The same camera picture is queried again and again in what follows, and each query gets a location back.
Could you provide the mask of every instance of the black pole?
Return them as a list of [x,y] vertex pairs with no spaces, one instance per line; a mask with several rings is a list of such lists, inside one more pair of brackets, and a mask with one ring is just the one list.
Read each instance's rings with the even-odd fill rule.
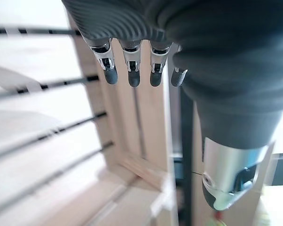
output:
[[65,131],[68,131],[69,129],[72,129],[74,127],[82,125],[82,124],[84,124],[88,121],[96,121],[97,119],[99,119],[103,116],[106,116],[106,115],[107,115],[106,112],[101,112],[101,113],[96,114],[93,117],[83,119],[81,121],[72,123],[72,124],[64,126],[64,127],[52,128],[52,129],[48,130],[47,132],[40,134],[37,138],[35,138],[33,140],[30,140],[30,141],[25,142],[23,144],[20,144],[18,146],[9,148],[7,150],[0,151],[0,159],[7,157],[8,155],[12,155],[12,154],[15,154],[15,153],[18,153],[18,152],[21,152],[21,151],[26,151],[25,147],[31,146],[31,145],[33,145],[37,142],[40,142],[40,141],[43,141],[43,140],[46,140],[46,139],[49,139],[49,138],[53,138],[56,135],[59,135],[59,134],[64,133]]
[[181,141],[183,165],[184,219],[186,226],[192,226],[192,148],[194,103],[181,87]]

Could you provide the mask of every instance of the wooden frame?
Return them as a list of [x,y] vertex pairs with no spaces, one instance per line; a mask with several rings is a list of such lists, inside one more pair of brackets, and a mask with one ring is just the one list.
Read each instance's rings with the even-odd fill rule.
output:
[[[53,7],[58,11],[64,29],[75,28],[72,21],[70,26],[67,25],[68,17],[62,4],[55,3]],[[18,23],[15,15],[0,13],[4,18],[7,17],[5,20],[8,21],[8,25],[9,23]],[[34,23],[33,19],[30,20],[30,15],[26,15],[25,12],[24,18],[27,18],[26,23]],[[47,23],[43,23],[41,17],[40,21],[40,26],[51,24],[50,19],[47,20]],[[54,64],[55,61],[58,61],[55,58],[57,56],[63,59],[63,61],[57,62],[62,68],[63,64],[66,66],[71,62],[75,64],[73,71],[71,71],[75,72],[75,78],[97,74],[100,80],[87,84],[85,88],[82,85],[69,88],[69,90],[78,92],[79,99],[72,99],[67,95],[67,90],[59,89],[55,92],[45,92],[45,97],[40,97],[43,94],[36,94],[22,97],[20,102],[17,97],[7,104],[0,103],[0,110],[12,111],[14,108],[22,107],[28,111],[48,113],[60,119],[55,125],[42,125],[51,131],[53,131],[53,127],[56,129],[56,126],[68,125],[68,123],[81,119],[82,115],[91,117],[105,111],[107,116],[101,117],[95,122],[86,122],[86,124],[61,133],[61,135],[53,136],[51,140],[45,139],[36,142],[26,147],[23,152],[21,151],[20,155],[15,155],[10,160],[3,158],[0,161],[0,175],[2,176],[0,182],[2,180],[12,185],[12,188],[9,188],[0,184],[0,226],[176,226],[178,224],[177,208],[173,166],[170,158],[172,140],[168,102],[169,80],[166,74],[167,70],[165,70],[162,84],[156,88],[150,86],[149,43],[147,41],[142,43],[141,83],[137,89],[133,89],[127,81],[124,56],[117,40],[113,40],[112,43],[119,80],[116,85],[109,85],[105,81],[103,71],[96,63],[92,51],[81,37],[64,36],[61,40],[54,40],[53,43],[51,43],[51,39],[43,38],[28,38],[31,39],[32,46],[37,45],[37,52],[41,52],[39,41],[47,43],[50,51],[53,43],[55,45],[60,41],[70,45],[74,43],[74,48],[73,46],[70,49],[65,48],[65,52],[61,48],[61,54],[55,50],[55,53],[51,53],[51,59],[47,59],[46,53],[43,59],[47,64],[51,64],[53,61],[53,67],[51,69],[45,67],[45,72],[49,73],[47,70],[54,69],[58,71]],[[11,48],[7,47],[7,56],[9,57],[15,53],[14,49],[22,46],[14,43],[15,47],[13,47],[12,41],[14,40],[5,43],[12,46]],[[34,67],[38,66],[41,61],[38,58],[39,55],[34,51],[32,51],[33,54],[30,52],[32,50],[30,45],[24,44],[24,46],[26,49],[13,57],[5,59],[4,54],[0,56],[5,59],[4,63],[7,64],[7,68],[15,69],[16,72],[28,72],[28,77],[32,74],[31,79],[37,82],[55,79],[54,76],[52,78],[47,73],[43,77],[41,70],[34,70]],[[28,64],[34,60],[36,62],[33,62],[33,66],[22,65],[22,57]],[[70,77],[72,76],[71,72],[66,69],[63,71]],[[6,75],[6,73],[7,70],[0,72],[0,76]],[[63,78],[63,74],[59,74],[58,78]],[[47,101],[51,100],[51,95],[54,96],[54,94],[61,104],[51,103],[48,108]],[[72,106],[83,110],[82,112],[76,111],[76,109],[72,109]],[[71,112],[68,117],[67,113],[70,110],[75,113]],[[12,124],[17,128],[31,126],[24,120],[14,121],[10,118],[0,118],[0,132],[5,131],[8,128],[7,125]],[[9,140],[10,137],[7,137],[5,142],[8,140],[10,143],[5,148],[21,144],[27,139],[26,135],[17,137],[15,140]],[[29,133],[29,137],[37,135],[36,131]],[[109,141],[113,141],[114,146],[99,152],[98,149],[101,148],[101,145],[103,146]],[[93,156],[90,151],[94,152],[94,158],[84,159],[86,154]],[[78,158],[84,160],[81,165],[74,164]],[[61,169],[68,169],[70,173],[64,174]],[[34,175],[35,170],[38,171],[38,176]],[[32,185],[38,185],[44,177],[50,175],[49,178],[54,178],[51,173],[59,175],[59,179],[49,180],[48,184],[39,186],[40,189],[23,194],[23,191],[30,190]],[[11,199],[16,200],[13,205],[10,205]]]

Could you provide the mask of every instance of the wooden slat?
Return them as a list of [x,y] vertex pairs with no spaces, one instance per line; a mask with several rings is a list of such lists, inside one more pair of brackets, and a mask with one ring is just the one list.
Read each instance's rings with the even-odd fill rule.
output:
[[150,45],[141,45],[141,83],[137,88],[141,127],[147,160],[164,171],[171,170],[169,154],[172,152],[171,119],[168,97],[167,66],[163,71],[162,84],[152,87],[150,77]]
[[116,201],[116,206],[95,226],[145,226],[162,207],[162,194],[144,180],[136,181],[128,191]]
[[122,167],[94,178],[87,161],[0,215],[0,226],[79,226],[118,196],[134,174]]

